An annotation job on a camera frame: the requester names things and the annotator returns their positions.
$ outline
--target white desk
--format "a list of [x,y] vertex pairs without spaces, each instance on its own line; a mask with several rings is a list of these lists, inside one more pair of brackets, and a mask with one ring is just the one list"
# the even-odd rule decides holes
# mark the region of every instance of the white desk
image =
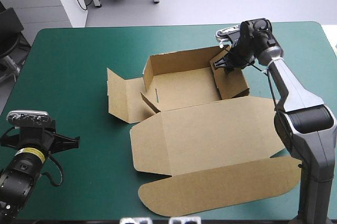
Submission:
[[14,8],[24,26],[22,31],[32,44],[37,33],[44,28],[84,27],[87,11],[77,0],[0,0],[5,8]]

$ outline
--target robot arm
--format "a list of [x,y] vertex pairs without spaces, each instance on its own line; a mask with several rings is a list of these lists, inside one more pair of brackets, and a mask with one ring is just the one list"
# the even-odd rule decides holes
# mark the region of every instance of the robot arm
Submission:
[[[20,129],[19,135],[1,138],[1,146],[17,149],[11,163],[0,171],[0,223],[10,224],[28,201],[47,158],[62,168],[51,154],[78,148],[80,138],[56,134],[55,121],[47,112],[15,110],[8,114],[8,122]],[[59,186],[49,177],[53,186]]]
[[233,68],[243,69],[257,59],[267,67],[269,82],[271,75],[280,93],[281,99],[275,103],[275,129],[290,155],[302,161],[299,213],[293,222],[331,223],[327,214],[335,163],[334,115],[290,71],[269,20],[242,22],[218,30],[215,36],[220,47],[225,42],[232,44],[229,52],[214,63],[215,68],[223,67],[230,74]]

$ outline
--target black chair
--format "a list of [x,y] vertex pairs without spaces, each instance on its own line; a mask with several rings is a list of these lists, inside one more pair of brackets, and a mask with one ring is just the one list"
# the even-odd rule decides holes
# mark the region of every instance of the black chair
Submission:
[[23,26],[12,8],[0,13],[0,65],[6,70],[0,76],[0,83],[9,76],[14,76],[16,80],[20,73],[20,68],[9,54],[20,45],[22,30]]

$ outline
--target white floor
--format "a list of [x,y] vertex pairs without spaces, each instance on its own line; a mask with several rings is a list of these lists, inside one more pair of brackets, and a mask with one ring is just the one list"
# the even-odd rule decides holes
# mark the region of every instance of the white floor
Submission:
[[89,7],[87,27],[315,21],[337,44],[337,0],[102,0]]

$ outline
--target unfolded cardboard box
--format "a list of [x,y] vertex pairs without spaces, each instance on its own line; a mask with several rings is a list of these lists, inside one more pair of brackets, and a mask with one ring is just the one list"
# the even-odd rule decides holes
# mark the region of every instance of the unfolded cardboard box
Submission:
[[171,175],[142,185],[141,201],[181,216],[275,197],[300,180],[299,161],[270,158],[284,148],[270,99],[247,96],[242,71],[213,67],[218,47],[150,56],[143,78],[108,69],[109,112],[135,123],[134,167]]

